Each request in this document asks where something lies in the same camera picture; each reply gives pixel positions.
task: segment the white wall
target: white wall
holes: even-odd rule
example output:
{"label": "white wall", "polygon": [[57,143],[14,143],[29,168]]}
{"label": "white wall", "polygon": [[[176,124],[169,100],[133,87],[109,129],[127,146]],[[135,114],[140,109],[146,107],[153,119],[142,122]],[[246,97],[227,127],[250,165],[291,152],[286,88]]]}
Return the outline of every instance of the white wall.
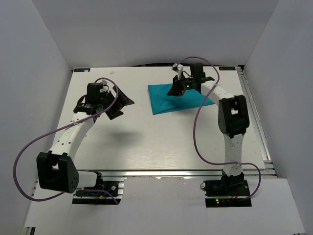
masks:
{"label": "white wall", "polygon": [[275,169],[313,235],[313,1],[280,0],[245,69]]}
{"label": "white wall", "polygon": [[33,0],[71,68],[245,64],[278,0]]}
{"label": "white wall", "polygon": [[[30,140],[56,127],[70,69],[31,0],[0,2],[0,233],[20,234],[29,201],[16,189],[13,161]],[[51,138],[31,147],[18,167],[27,193],[36,179],[36,157]]]}

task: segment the cable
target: cable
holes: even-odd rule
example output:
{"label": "cable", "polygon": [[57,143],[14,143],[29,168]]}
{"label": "cable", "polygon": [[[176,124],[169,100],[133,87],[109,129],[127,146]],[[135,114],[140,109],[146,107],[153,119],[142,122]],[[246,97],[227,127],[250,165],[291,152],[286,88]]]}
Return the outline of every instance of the cable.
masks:
{"label": "cable", "polygon": [[187,73],[186,71],[183,71],[185,74],[187,74],[187,76],[192,77],[189,73]]}
{"label": "cable", "polygon": [[85,192],[104,192],[107,195],[109,195],[117,205],[119,204],[118,201],[108,191],[100,190],[100,189],[82,189],[82,191],[85,191]]}
{"label": "cable", "polygon": [[[110,191],[111,191],[111,189],[108,190],[108,192],[110,192]],[[105,192],[105,193],[102,194],[102,196],[105,198],[106,194],[107,193]]]}
{"label": "cable", "polygon": [[203,61],[205,61],[206,63],[208,63],[210,66],[212,66],[212,68],[215,70],[216,74],[217,74],[217,81],[216,83],[214,84],[214,86],[211,88],[211,90],[208,92],[208,94],[204,97],[202,103],[200,104],[198,110],[197,110],[197,113],[196,113],[196,116],[195,116],[195,120],[194,120],[194,126],[193,126],[193,141],[194,141],[194,147],[195,147],[195,150],[196,150],[196,153],[198,154],[198,156],[201,158],[202,161],[204,161],[205,163],[208,163],[210,165],[230,165],[230,164],[240,164],[240,165],[252,165],[254,166],[258,173],[259,173],[259,183],[256,187],[256,189],[254,190],[254,192],[248,196],[248,197],[245,197],[243,198],[242,200],[246,200],[246,199],[249,199],[251,198],[253,195],[256,194],[256,192],[259,190],[259,187],[261,185],[261,171],[260,169],[258,168],[257,165],[253,164],[253,163],[238,163],[238,162],[227,162],[227,163],[213,163],[213,162],[210,162],[208,160],[206,160],[202,155],[201,153],[199,152],[198,150],[198,146],[197,146],[197,142],[196,142],[196,125],[197,125],[197,120],[198,120],[198,116],[199,116],[199,113],[200,113],[200,110],[201,108],[203,107],[203,104],[204,102],[206,101],[206,99],[210,96],[210,94],[213,92],[213,90],[216,88],[216,86],[218,85],[219,81],[220,81],[220,74],[219,72],[217,71],[217,69],[215,68],[214,65],[212,65],[208,60],[202,58],[202,57],[199,57],[199,56],[189,56],[189,57],[186,57],[185,59],[181,60],[179,64],[181,64],[183,61],[187,60],[187,59],[190,59],[190,58],[194,58],[194,59],[201,59]]}
{"label": "cable", "polygon": [[[97,81],[99,81],[99,80],[102,80],[102,79],[103,79],[103,80],[107,80],[107,81],[109,81],[109,82],[112,82],[113,85],[115,85],[115,87],[117,87],[117,85],[115,84],[115,82],[113,82],[111,79],[104,78],[104,77],[98,78],[95,82],[97,82]],[[116,89],[116,96],[115,96],[113,102],[112,102],[105,110],[103,110],[103,111],[101,111],[101,112],[99,112],[99,113],[97,113],[97,114],[91,115],[91,116],[89,116],[89,117],[83,118],[83,119],[81,119],[81,120],[79,120],[79,121],[76,121],[75,123],[79,124],[79,123],[82,123],[82,122],[84,122],[84,121],[86,121],[86,120],[88,120],[88,119],[94,118],[95,116],[99,116],[99,115],[101,115],[102,113],[105,113],[107,110],[109,110],[109,109],[113,106],[113,104],[116,102],[117,98],[118,98],[118,89]],[[15,159],[15,161],[14,161],[14,164],[13,164],[13,180],[14,180],[14,183],[15,183],[16,187],[18,188],[19,192],[20,192],[25,198],[27,198],[28,200],[31,200],[31,201],[34,201],[34,202],[44,202],[44,201],[47,201],[47,200],[50,200],[50,199],[53,199],[53,198],[56,198],[56,197],[62,195],[63,192],[58,193],[58,194],[56,194],[56,195],[54,195],[54,196],[51,196],[51,197],[41,198],[41,199],[33,198],[33,197],[27,195],[27,194],[23,191],[23,189],[21,188],[21,186],[20,186],[20,184],[19,184],[19,182],[18,182],[17,176],[16,176],[16,168],[17,168],[17,165],[18,165],[18,162],[19,162],[19,159],[20,159],[22,153],[23,153],[30,145],[32,145],[32,144],[35,143],[36,141],[38,141],[38,140],[40,140],[40,139],[42,139],[42,138],[44,138],[44,137],[47,137],[47,136],[49,136],[49,135],[52,135],[52,134],[54,134],[54,133],[56,133],[56,132],[62,131],[62,130],[67,129],[67,128],[70,128],[70,127],[72,127],[72,126],[74,126],[74,125],[75,125],[74,123],[71,123],[71,124],[69,124],[69,125],[60,127],[60,128],[58,128],[58,129],[56,129],[56,130],[54,130],[54,131],[50,131],[50,132],[48,132],[48,133],[46,133],[46,134],[43,134],[43,135],[41,135],[41,136],[39,136],[39,137],[33,139],[33,140],[32,140],[31,142],[29,142],[27,145],[25,145],[25,146],[21,149],[21,151],[18,153],[18,155],[17,155],[17,157],[16,157],[16,159]]]}
{"label": "cable", "polygon": [[107,87],[107,88],[108,88],[108,90],[110,89],[110,88],[109,88],[109,86],[108,86],[107,84],[104,84],[103,86],[104,86],[104,87]]}
{"label": "cable", "polygon": [[91,195],[93,195],[93,196],[98,196],[99,194],[101,194],[101,192],[98,192],[98,193],[92,193],[92,192],[91,192]]}
{"label": "cable", "polygon": [[237,199],[239,197],[239,189],[237,189],[237,194],[236,196],[233,198],[233,200]]}

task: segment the tabletop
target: tabletop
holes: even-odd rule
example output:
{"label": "tabletop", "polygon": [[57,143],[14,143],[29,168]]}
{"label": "tabletop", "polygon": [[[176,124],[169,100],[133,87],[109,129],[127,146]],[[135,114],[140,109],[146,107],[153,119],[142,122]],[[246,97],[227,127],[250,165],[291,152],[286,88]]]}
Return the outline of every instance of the tabletop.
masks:
{"label": "tabletop", "polygon": [[[217,78],[212,67],[204,67],[206,76]],[[219,71],[220,85],[234,95],[243,94],[235,70]],[[87,84],[97,78],[112,79],[135,104],[126,106],[124,115],[109,120],[103,114],[88,131],[76,156],[77,169],[92,170],[196,170],[220,169],[204,163],[193,146],[192,128],[197,109],[152,115],[148,85],[168,84],[176,75],[171,67],[91,68],[73,72],[58,127],[71,120],[77,100],[87,91]],[[199,151],[211,162],[224,161],[224,138],[217,124],[218,107],[205,106],[199,115],[196,138]],[[57,133],[54,141],[62,133]],[[250,122],[243,141],[242,162],[264,168]]]}

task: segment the teal cloth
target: teal cloth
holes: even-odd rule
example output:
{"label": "teal cloth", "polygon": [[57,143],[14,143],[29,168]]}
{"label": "teal cloth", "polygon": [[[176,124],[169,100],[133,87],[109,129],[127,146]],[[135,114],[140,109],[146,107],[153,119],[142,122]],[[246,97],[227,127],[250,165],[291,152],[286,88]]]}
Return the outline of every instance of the teal cloth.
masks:
{"label": "teal cloth", "polygon": [[[183,96],[168,96],[167,93],[172,84],[148,85],[152,114],[164,114],[168,112],[197,108],[204,99],[204,95],[195,90],[188,90]],[[214,104],[209,98],[204,106]]]}

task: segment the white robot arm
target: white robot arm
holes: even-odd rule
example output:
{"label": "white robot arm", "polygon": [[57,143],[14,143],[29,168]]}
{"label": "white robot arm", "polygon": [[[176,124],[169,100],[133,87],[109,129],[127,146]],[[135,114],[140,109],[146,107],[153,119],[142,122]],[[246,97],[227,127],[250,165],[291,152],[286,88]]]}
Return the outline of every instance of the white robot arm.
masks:
{"label": "white robot arm", "polygon": [[[183,66],[174,64],[172,69],[178,74],[173,78],[173,86],[168,95],[182,96],[186,90],[196,90],[207,95],[216,82],[212,77],[205,77],[201,63],[190,66],[191,77],[184,77]],[[209,98],[219,107],[218,125],[224,136],[225,164],[222,170],[222,184],[226,192],[244,183],[244,174],[240,165],[242,160],[242,143],[249,127],[246,98],[233,95],[217,85]]]}
{"label": "white robot arm", "polygon": [[74,157],[88,130],[100,115],[105,112],[110,120],[123,114],[121,109],[134,102],[118,90],[114,96],[106,89],[105,83],[89,83],[87,94],[81,97],[72,116],[73,126],[65,129],[60,139],[47,153],[37,156],[37,171],[41,188],[73,193],[77,188],[102,189],[102,176],[99,172],[77,171]]}

